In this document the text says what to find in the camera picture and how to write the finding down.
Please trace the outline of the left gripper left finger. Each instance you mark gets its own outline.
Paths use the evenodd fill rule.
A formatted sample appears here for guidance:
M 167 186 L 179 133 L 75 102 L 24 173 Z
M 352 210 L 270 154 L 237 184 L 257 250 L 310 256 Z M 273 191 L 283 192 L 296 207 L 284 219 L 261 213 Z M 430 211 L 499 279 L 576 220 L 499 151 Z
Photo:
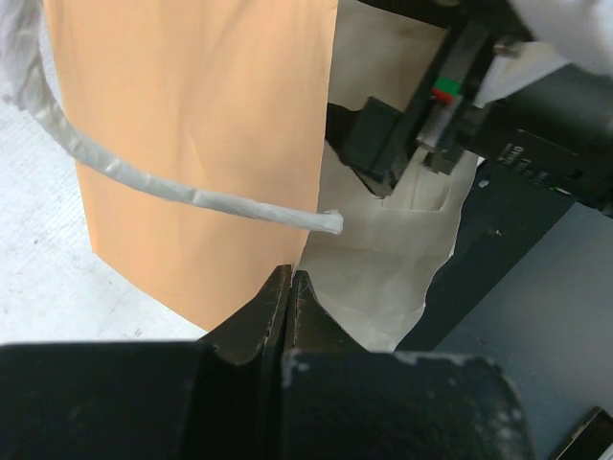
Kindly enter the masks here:
M 1 349 L 5 459 L 273 459 L 292 271 L 192 341 Z

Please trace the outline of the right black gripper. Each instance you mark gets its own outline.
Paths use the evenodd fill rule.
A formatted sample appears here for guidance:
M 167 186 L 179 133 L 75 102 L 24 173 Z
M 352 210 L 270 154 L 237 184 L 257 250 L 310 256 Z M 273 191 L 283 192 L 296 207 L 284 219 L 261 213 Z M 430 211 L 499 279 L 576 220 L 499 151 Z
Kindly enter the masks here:
M 378 1 L 445 30 L 409 104 L 327 109 L 326 141 L 380 198 L 417 150 L 452 173 L 471 152 L 534 185 L 612 212 L 612 81 L 537 42 L 506 1 Z

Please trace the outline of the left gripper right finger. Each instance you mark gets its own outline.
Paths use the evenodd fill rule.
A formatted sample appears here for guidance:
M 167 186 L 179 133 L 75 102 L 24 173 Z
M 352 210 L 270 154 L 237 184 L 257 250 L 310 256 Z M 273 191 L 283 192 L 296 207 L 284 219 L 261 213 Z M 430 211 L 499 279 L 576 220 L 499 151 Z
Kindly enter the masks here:
M 282 360 L 284 459 L 528 459 L 502 369 L 481 356 L 369 352 L 295 274 Z

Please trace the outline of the brown paper bag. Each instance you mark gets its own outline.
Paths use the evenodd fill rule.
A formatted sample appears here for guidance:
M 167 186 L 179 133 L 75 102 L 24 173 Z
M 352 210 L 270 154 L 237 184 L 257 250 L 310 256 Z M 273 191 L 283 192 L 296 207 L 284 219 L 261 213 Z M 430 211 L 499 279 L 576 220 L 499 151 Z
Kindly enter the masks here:
M 435 309 L 478 160 L 419 151 L 387 198 L 324 140 L 325 106 L 398 108 L 443 31 L 357 1 L 5 1 L 3 101 L 77 172 L 93 252 L 211 331 L 279 265 L 390 351 Z

